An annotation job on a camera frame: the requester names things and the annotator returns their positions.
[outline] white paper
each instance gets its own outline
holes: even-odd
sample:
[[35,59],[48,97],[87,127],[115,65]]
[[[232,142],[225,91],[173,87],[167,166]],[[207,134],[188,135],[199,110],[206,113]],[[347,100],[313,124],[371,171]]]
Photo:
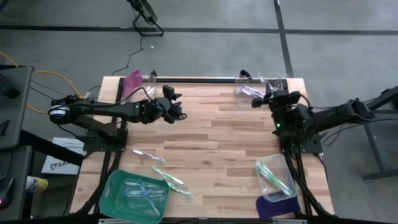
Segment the white paper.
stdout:
[[[83,151],[84,143],[77,139],[53,138],[52,142],[59,146],[65,147],[73,152],[77,152],[81,155],[86,154],[86,152]],[[77,174],[78,171],[79,171],[78,166],[61,161],[52,156],[47,156],[47,158],[45,158],[44,166],[42,169],[42,173],[44,174],[74,175]]]

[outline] concrete floor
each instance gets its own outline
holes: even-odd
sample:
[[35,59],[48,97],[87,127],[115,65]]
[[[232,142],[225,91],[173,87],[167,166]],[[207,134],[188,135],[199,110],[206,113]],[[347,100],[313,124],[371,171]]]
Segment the concrete floor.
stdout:
[[[163,27],[278,28],[272,0],[149,3]],[[398,2],[394,0],[280,0],[280,7],[286,29],[398,29]],[[126,27],[131,26],[132,19],[124,0],[13,0],[0,12],[0,22],[11,24]],[[61,73],[81,93],[124,67],[127,56],[139,49],[140,39],[135,32],[21,30],[0,30],[0,37],[0,50],[18,64]],[[356,97],[367,100],[398,84],[397,35],[287,35],[287,45],[294,77],[305,79],[312,105],[337,105]],[[156,70],[161,76],[233,77],[246,69],[264,76],[287,76],[279,34],[173,32],[145,38],[142,46],[144,50],[132,58],[130,68],[117,75],[139,69],[144,73]],[[0,63],[9,64],[4,58]],[[73,93],[56,77],[36,75],[34,80]],[[54,98],[62,97],[37,88]],[[46,110],[50,101],[31,92],[29,103]],[[79,128],[68,128],[83,133]],[[30,110],[24,129],[46,139],[70,137],[48,117]],[[346,218],[396,222],[398,178],[362,180],[364,174],[377,171],[363,128],[343,132],[324,150],[335,213]],[[43,194],[37,214],[60,215],[69,193],[68,188],[60,190],[57,200],[52,191]]]

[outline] wooden table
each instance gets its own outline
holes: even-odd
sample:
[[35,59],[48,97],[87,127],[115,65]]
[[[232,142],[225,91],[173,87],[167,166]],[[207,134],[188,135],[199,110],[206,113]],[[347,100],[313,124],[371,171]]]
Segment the wooden table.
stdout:
[[[115,102],[119,78],[104,77],[99,101]],[[306,95],[303,79],[287,80],[290,91]],[[269,109],[237,107],[234,84],[168,84],[182,94],[179,100],[188,118],[175,124],[163,119],[148,125],[129,123],[119,168],[157,177],[151,168],[156,162],[133,154],[133,146],[166,159],[159,167],[184,181],[194,196],[189,198],[171,190],[165,217],[258,218],[256,199],[261,190],[254,163],[259,157],[280,153],[278,139],[271,133],[274,123]],[[162,85],[158,83],[158,95]],[[96,119],[111,122],[110,117]],[[95,152],[83,161],[71,212],[81,208],[97,187],[103,157],[103,152]],[[304,154],[303,165],[309,189],[333,213],[321,162],[314,155]],[[298,199],[304,211],[300,190]]]

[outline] yellow cable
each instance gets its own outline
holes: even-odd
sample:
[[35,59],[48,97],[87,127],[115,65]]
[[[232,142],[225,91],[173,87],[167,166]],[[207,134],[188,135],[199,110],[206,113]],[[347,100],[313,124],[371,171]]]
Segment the yellow cable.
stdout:
[[[15,65],[15,67],[19,68],[19,67],[18,67],[18,64],[15,63],[15,61],[14,61],[13,59],[11,59],[10,57],[8,57],[6,54],[4,54],[4,53],[1,52],[1,51],[0,51],[0,54],[3,55],[6,59],[10,60],[10,61]],[[55,72],[49,72],[49,71],[38,71],[38,72],[34,72],[33,75],[35,75],[35,74],[40,74],[40,73],[56,75],[56,76],[58,76],[58,77],[60,77],[60,78],[63,78],[65,81],[67,81],[67,82],[69,83],[69,85],[73,88],[73,90],[75,91],[75,93],[76,93],[80,98],[83,98],[83,96],[80,95],[79,91],[75,88],[75,86],[72,84],[72,82],[70,82],[69,79],[67,79],[67,78],[64,77],[63,75],[57,74],[57,73],[55,73]],[[46,111],[41,111],[41,110],[35,109],[35,108],[34,108],[33,106],[31,106],[31,105],[26,104],[26,106],[27,106],[29,109],[31,109],[32,111],[35,111],[35,112],[37,112],[37,113],[47,114]]]

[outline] green tray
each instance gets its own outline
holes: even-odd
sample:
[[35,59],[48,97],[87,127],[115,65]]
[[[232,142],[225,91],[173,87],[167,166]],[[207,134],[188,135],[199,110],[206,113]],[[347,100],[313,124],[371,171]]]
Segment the green tray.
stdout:
[[[140,180],[146,190],[162,190],[161,196],[154,194],[152,201],[160,215],[156,214],[146,197],[126,197],[125,192],[141,190],[139,186],[126,185],[126,182]],[[158,180],[141,175],[116,170],[110,176],[99,201],[99,209],[104,215],[120,218],[137,224],[158,224],[164,216],[170,188],[165,180]]]

